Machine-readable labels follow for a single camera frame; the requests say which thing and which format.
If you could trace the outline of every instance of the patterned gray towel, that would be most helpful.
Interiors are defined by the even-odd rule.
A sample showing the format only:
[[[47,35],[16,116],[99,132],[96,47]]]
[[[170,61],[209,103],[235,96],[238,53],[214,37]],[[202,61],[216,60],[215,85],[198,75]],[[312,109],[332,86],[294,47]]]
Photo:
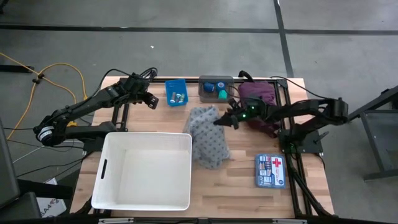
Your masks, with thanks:
[[[207,169],[217,169],[224,159],[229,159],[224,127],[213,124],[218,118],[215,105],[194,108],[183,130],[192,136],[192,159]]]

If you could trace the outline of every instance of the red cross symbol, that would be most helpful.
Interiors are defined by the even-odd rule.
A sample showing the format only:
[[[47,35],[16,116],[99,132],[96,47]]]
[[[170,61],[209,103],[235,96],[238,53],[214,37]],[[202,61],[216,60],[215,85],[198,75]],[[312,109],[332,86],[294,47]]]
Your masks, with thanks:
[[[276,168],[279,167],[279,165],[281,165],[282,163],[278,161],[278,159],[276,159],[274,162],[272,162],[273,165],[275,165]]]

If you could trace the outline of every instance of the concrete floor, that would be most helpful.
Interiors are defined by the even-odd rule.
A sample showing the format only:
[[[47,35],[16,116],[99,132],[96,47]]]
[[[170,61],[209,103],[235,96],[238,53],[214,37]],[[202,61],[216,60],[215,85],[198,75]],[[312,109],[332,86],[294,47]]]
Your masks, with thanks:
[[[280,5],[286,29],[398,29],[396,1],[280,0]],[[278,28],[272,0],[14,0],[5,11],[0,22],[8,24]],[[287,44],[294,77],[304,78],[307,88],[319,95],[343,97],[350,111],[397,85],[397,35],[287,35]],[[281,49],[279,34],[0,30],[0,52],[37,69],[55,62],[75,65],[85,76],[88,93],[110,68],[140,72],[155,66],[159,76],[236,76],[246,70],[255,77],[286,77]],[[0,58],[2,63],[10,62]],[[58,67],[47,73],[82,98],[80,78],[74,71]],[[13,127],[25,110],[32,78],[1,74],[4,126]],[[21,128],[33,127],[46,114],[71,103],[65,91],[40,84]],[[360,120],[322,131],[330,132],[322,143],[336,214],[398,222],[398,178],[362,180],[378,169]],[[18,131],[12,138],[38,144],[30,131]],[[17,159],[34,147],[10,142],[10,149]],[[66,153],[41,149],[16,162],[16,172],[66,164],[80,156],[79,149]],[[24,178],[44,181],[66,168],[49,168]]]

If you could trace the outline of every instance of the white storage bin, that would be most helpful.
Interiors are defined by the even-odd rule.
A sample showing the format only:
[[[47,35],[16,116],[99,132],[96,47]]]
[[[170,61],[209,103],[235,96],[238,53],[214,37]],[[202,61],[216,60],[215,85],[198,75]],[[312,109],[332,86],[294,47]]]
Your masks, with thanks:
[[[191,161],[189,134],[109,133],[91,204],[112,210],[186,210]]]

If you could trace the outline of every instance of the maroon bag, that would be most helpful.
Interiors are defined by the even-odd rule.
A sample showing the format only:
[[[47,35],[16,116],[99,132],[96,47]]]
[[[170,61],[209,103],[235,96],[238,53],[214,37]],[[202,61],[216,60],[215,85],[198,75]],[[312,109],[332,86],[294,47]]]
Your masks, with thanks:
[[[240,97],[261,97],[265,103],[269,105],[275,105],[275,89],[267,81],[254,82],[252,77],[245,71],[240,71],[238,77],[245,77],[248,79],[247,82],[244,82],[238,86]],[[271,138],[277,137],[275,131],[280,128],[279,123],[268,124],[259,118],[253,118],[246,122],[250,128],[266,133]]]

